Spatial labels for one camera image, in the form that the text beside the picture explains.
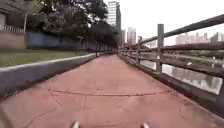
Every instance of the red pathway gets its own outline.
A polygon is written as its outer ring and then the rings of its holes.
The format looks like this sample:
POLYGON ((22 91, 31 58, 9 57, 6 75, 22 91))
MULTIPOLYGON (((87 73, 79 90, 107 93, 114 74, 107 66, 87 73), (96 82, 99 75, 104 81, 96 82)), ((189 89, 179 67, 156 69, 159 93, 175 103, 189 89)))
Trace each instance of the red pathway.
POLYGON ((115 55, 37 84, 0 103, 0 110, 13 128, 69 128, 74 120, 82 128, 139 128, 143 122, 152 128, 224 126, 222 119, 115 55))

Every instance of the wooden railing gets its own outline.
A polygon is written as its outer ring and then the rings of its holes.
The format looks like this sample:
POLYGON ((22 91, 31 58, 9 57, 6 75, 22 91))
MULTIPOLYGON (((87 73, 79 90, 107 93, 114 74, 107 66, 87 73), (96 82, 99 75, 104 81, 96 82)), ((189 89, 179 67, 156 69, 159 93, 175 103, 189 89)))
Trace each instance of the wooden railing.
POLYGON ((23 29, 8 25, 0 25, 0 31, 12 32, 12 33, 24 33, 23 29))
MULTIPOLYGON (((222 23, 224 23, 224 15, 193 23, 167 33, 164 33, 164 25, 158 24, 157 36, 146 40, 139 39, 135 45, 120 46, 118 54, 125 60, 134 62, 138 67, 143 66, 140 63, 142 60, 156 62, 156 70, 151 71, 155 74, 161 74, 159 77, 164 75, 162 65, 167 64, 224 79, 224 42, 164 46, 164 38, 166 37, 222 23), (157 48, 144 46, 144 44, 155 40, 157 40, 157 48)), ((214 97, 214 102, 224 107, 224 84, 222 84, 219 94, 216 94, 214 97)))

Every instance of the water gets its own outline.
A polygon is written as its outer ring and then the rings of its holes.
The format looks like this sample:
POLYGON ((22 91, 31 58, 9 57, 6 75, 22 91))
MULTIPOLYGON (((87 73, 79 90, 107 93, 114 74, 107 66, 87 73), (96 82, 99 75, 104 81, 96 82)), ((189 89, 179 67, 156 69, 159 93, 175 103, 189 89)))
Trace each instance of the water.
MULTIPOLYGON (((156 63, 151 61, 141 61, 141 64, 151 68, 156 69, 156 63)), ((197 88, 212 92, 214 94, 219 94, 219 90, 222 85, 222 79, 213 77, 210 75, 190 71, 187 69, 177 68, 170 65, 163 64, 162 67, 163 73, 174 77, 182 82, 188 83, 197 88)))

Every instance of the path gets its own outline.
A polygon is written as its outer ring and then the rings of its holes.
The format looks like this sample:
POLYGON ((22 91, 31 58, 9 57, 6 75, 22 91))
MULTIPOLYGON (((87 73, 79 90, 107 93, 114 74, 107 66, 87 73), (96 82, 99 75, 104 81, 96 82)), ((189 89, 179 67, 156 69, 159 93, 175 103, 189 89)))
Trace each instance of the path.
POLYGON ((183 95, 127 65, 97 58, 0 104, 14 128, 221 128, 222 120, 183 95))

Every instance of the white sky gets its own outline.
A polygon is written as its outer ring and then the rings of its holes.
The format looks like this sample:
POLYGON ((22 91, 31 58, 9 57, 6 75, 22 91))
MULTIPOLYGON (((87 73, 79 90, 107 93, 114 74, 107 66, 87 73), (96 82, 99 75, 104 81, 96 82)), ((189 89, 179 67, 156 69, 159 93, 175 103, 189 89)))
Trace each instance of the white sky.
MULTIPOLYGON (((133 27, 136 29, 137 35, 141 35, 144 38, 157 34, 158 23, 163 23, 165 32, 167 32, 190 23, 224 14, 224 0, 116 1, 121 5, 122 29, 127 30, 128 27, 133 27)), ((224 25, 200 30, 199 34, 203 35, 204 32, 208 32, 209 36, 216 32, 224 33, 224 25)))

